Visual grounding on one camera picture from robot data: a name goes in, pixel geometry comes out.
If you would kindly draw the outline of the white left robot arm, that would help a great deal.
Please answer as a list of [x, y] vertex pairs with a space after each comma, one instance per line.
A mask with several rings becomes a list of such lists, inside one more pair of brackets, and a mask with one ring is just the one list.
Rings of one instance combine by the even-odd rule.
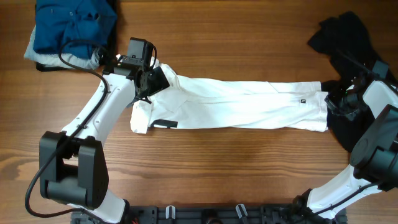
[[108, 188], [103, 146], [125, 108], [169, 87], [158, 64], [155, 57], [122, 58], [99, 76], [97, 90], [73, 121], [58, 133], [44, 133], [33, 180], [43, 198], [101, 223], [125, 221], [128, 202]]

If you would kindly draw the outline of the folded black garment under pile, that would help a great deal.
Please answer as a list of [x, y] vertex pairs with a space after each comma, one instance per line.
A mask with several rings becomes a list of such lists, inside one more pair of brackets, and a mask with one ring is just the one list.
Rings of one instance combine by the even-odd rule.
[[[109, 5], [117, 14], [118, 1], [109, 0]], [[35, 40], [35, 27], [31, 33], [28, 48], [24, 58], [35, 62], [36, 69], [40, 72], [54, 72], [71, 70], [71, 65], [84, 69], [95, 70], [101, 65], [106, 65], [112, 60], [116, 50], [116, 24], [108, 37], [106, 45], [97, 44], [92, 40], [70, 40], [63, 44], [57, 54], [38, 54], [33, 50]]]

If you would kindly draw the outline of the white t-shirt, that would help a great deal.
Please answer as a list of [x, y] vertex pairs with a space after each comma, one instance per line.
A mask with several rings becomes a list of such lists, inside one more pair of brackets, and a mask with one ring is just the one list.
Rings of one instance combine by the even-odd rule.
[[324, 132], [327, 92], [320, 82], [221, 81], [176, 74], [152, 59], [170, 86], [148, 101], [132, 106], [131, 130], [145, 134], [150, 127], [175, 129], [295, 128]]

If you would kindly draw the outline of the crumpled black garment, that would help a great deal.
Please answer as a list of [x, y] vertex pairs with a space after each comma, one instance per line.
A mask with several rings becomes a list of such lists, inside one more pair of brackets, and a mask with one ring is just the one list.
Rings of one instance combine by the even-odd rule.
[[[386, 79], [378, 79], [372, 69], [375, 61], [386, 63], [375, 51], [366, 26], [352, 11], [329, 17], [319, 23], [320, 30], [308, 41], [316, 52], [329, 56], [332, 67], [340, 76], [321, 84], [322, 91], [334, 94], [357, 93], [359, 99], [374, 80], [397, 86], [397, 78], [388, 71]], [[375, 120], [370, 108], [354, 121], [332, 115], [327, 107], [327, 125], [341, 146], [351, 152]]]

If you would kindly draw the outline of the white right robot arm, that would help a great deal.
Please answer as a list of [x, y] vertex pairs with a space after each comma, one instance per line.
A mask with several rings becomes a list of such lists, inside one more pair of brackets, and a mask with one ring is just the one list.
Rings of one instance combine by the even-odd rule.
[[373, 81], [363, 100], [376, 119], [351, 151], [349, 165], [309, 191], [304, 220], [331, 220], [358, 200], [397, 187], [397, 88]]

